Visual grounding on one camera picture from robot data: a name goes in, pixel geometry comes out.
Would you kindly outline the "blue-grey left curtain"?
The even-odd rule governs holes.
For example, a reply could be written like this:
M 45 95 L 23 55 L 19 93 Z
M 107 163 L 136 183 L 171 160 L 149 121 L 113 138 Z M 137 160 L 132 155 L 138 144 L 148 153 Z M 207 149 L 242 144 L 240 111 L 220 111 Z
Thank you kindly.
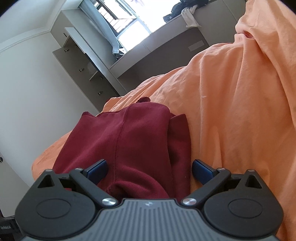
M 107 39 L 107 41 L 112 46 L 112 55 L 118 60 L 120 59 L 124 53 L 120 51 L 120 44 L 112 31 L 111 27 L 105 20 L 105 18 L 101 15 L 98 9 L 94 6 L 92 1 L 83 0 L 79 5 L 79 8 L 90 18 L 93 23 L 99 28 L 102 32 L 103 36 Z

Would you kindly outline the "open window sash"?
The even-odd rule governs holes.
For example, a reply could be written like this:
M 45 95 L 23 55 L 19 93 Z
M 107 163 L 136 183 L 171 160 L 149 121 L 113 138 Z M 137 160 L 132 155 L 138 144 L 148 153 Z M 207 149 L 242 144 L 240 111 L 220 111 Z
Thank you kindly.
M 118 38 L 136 23 L 139 23 L 148 34 L 151 33 L 144 21 L 126 1 L 94 1 L 93 5 Z

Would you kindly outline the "grey window seat cabinet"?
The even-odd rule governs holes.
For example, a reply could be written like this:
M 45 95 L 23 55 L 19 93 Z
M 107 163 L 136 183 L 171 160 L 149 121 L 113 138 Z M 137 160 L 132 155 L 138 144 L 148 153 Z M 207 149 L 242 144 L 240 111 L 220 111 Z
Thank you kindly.
M 232 43 L 245 5 L 245 1 L 210 1 L 195 10 L 196 28 L 188 28 L 182 16 L 175 17 L 128 51 L 111 73 L 130 91 L 152 76 L 187 65 L 211 45 Z

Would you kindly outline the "open beige wardrobe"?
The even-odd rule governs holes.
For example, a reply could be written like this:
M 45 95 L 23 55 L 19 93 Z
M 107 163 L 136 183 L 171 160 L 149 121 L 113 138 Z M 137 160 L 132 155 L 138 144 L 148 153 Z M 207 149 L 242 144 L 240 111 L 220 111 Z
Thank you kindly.
M 98 111 L 110 98 L 127 93 L 111 73 L 111 45 L 82 10 L 61 11 L 51 34 L 60 45 L 53 55 Z

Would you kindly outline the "white cloth hanging off sill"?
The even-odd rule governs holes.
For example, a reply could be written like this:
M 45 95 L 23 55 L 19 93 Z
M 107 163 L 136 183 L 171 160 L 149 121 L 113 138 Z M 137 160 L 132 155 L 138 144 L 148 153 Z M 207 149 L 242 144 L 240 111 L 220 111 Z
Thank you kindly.
M 194 5 L 191 7 L 186 7 L 181 11 L 181 16 L 185 21 L 186 28 L 199 28 L 201 25 L 194 18 L 194 13 L 197 9 L 198 5 Z

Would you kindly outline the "orange duvet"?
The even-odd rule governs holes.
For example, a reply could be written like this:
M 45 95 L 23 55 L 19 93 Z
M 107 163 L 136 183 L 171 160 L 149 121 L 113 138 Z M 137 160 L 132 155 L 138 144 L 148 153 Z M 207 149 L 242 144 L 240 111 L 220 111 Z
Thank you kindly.
M 283 208 L 278 237 L 295 240 L 295 1 L 248 1 L 235 29 L 234 42 L 111 98 L 102 113 L 147 98 L 184 114 L 192 161 L 256 170 Z M 53 169 L 71 132 L 34 161 L 34 179 Z

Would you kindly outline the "dark clothes pile on sill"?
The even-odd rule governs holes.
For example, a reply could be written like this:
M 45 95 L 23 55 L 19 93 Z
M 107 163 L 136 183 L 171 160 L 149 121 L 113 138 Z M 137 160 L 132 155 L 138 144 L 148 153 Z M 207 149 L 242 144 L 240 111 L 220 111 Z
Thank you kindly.
M 181 11 L 185 8 L 190 8 L 193 6 L 197 6 L 198 8 L 203 7 L 208 4 L 208 0 L 184 0 L 180 1 L 179 3 L 175 4 L 172 7 L 171 13 L 164 16 L 163 20 L 165 23 L 169 22 L 173 18 L 177 17 L 181 14 Z

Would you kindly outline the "maroon red garment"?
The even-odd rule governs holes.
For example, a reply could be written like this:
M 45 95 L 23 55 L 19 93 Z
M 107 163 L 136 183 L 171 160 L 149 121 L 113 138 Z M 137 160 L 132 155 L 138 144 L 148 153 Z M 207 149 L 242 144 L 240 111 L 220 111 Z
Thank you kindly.
M 181 200 L 190 193 L 192 161 L 186 116 L 147 98 L 115 112 L 85 112 L 53 169 L 68 173 L 103 159 L 108 173 L 99 187 L 114 198 Z

